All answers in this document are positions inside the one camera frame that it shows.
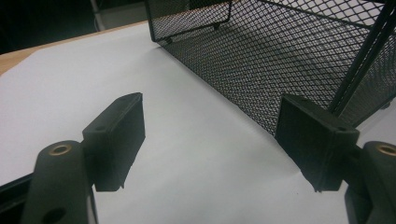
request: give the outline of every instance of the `wooden table edge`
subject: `wooden table edge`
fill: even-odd
[[[45,49],[45,48],[49,48],[49,47],[52,47],[52,46],[68,43],[68,42],[71,42],[71,41],[75,41],[75,40],[79,40],[79,39],[83,39],[83,38],[87,38],[87,37],[91,37],[91,36],[102,35],[102,34],[105,34],[105,33],[118,31],[118,30],[121,30],[121,29],[124,29],[124,28],[128,28],[128,27],[144,24],[146,22],[147,21],[140,21],[140,22],[136,22],[136,23],[133,23],[133,24],[128,24],[128,25],[125,25],[125,26],[121,26],[121,27],[117,27],[117,28],[113,28],[113,29],[109,29],[109,30],[104,30],[104,31],[93,33],[93,34],[89,34],[89,35],[77,36],[77,37],[74,37],[74,38],[61,40],[61,41],[49,43],[49,44],[46,44],[46,45],[36,46],[36,47],[29,48],[29,49],[21,49],[21,50],[13,51],[13,52],[10,52],[10,53],[2,54],[2,55],[0,55],[0,76],[2,76],[6,71],[8,71],[9,69],[13,68],[14,66],[16,66],[17,64],[22,62],[24,59],[29,57],[31,54],[33,54],[34,52],[38,51],[39,49]]]

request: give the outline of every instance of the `screw hole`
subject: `screw hole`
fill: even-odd
[[[72,147],[70,145],[59,145],[59,146],[53,147],[49,151],[49,154],[51,156],[60,156],[60,155],[67,153],[68,151],[70,151],[70,149],[72,149]]]
[[[387,154],[390,156],[396,156],[396,148],[395,147],[380,146],[377,149],[384,154]]]
[[[97,128],[95,128],[96,131],[102,131],[104,130],[106,127],[105,126],[99,126]]]
[[[43,216],[42,222],[45,224],[56,223],[61,220],[65,214],[66,210],[64,208],[54,208]]]

